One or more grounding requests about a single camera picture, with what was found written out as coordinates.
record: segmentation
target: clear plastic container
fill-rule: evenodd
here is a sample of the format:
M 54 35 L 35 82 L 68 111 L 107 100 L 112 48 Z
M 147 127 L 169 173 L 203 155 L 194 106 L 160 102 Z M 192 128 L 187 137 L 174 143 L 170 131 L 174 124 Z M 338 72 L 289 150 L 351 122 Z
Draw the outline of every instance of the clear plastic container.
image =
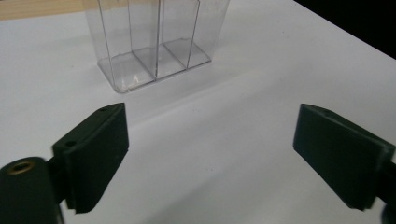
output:
M 83 0 L 98 65 L 125 92 L 212 60 L 230 0 Z

